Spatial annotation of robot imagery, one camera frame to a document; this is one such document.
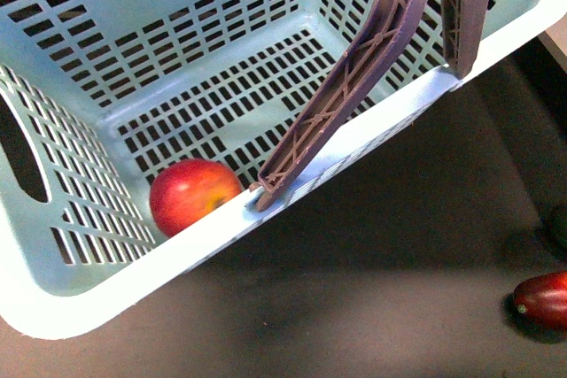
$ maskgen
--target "laundry basket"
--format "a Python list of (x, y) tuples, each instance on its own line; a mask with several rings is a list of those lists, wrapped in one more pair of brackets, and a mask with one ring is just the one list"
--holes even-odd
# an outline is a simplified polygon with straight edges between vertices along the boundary
[(556, 0), (490, 0), (478, 59), (444, 65), (440, 0), (350, 119), (265, 212), (262, 188), (172, 239), (150, 184), (183, 158), (247, 188), (372, 0), (0, 0), (0, 314), (46, 339), (100, 326), (409, 125), (552, 25)]

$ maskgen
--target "basket handle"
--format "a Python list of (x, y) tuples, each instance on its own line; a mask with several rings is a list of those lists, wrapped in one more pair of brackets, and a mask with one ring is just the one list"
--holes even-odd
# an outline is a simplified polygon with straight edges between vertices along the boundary
[(426, 0), (374, 0), (364, 26), (258, 173), (269, 208), (404, 51)]
[[(374, 0), (361, 32), (258, 173), (269, 208), (378, 83), (417, 30), (426, 0)], [(488, 0), (443, 0), (445, 56), (459, 77), (472, 68)]]
[(462, 79), (472, 68), (489, 0), (441, 0), (443, 56)]
[(24, 130), (0, 87), (0, 152), (4, 154), (19, 187), (35, 201), (47, 203), (48, 190)]

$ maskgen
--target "basket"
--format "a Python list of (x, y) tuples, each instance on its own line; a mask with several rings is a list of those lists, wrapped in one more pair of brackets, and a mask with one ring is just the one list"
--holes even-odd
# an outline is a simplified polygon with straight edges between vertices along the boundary
[(478, 59), (445, 65), (440, 0), (264, 212), (246, 190), (172, 239), (152, 180), (183, 158), (244, 187), (355, 39), (373, 0), (0, 0), (0, 314), (66, 338), (260, 226), (552, 25), (555, 0), (490, 0)]

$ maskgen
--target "dark surface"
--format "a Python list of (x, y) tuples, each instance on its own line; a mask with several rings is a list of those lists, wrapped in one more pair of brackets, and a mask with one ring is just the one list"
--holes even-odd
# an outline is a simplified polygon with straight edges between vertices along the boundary
[(508, 58), (194, 272), (93, 332), (0, 322), (0, 376), (567, 376), (507, 295), (564, 267), (540, 214), (567, 148)]

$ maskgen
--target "dark floor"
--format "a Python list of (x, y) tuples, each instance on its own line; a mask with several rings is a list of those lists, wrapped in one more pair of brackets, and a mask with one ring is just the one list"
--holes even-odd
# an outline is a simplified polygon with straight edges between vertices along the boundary
[[(538, 64), (538, 48), (519, 55)], [(561, 113), (541, 100), (567, 86), (538, 94), (539, 72), (507, 58), (85, 336), (33, 340), (0, 322), (0, 376), (567, 376), (562, 337), (502, 307), (523, 279), (564, 267), (536, 229), (567, 201)]]

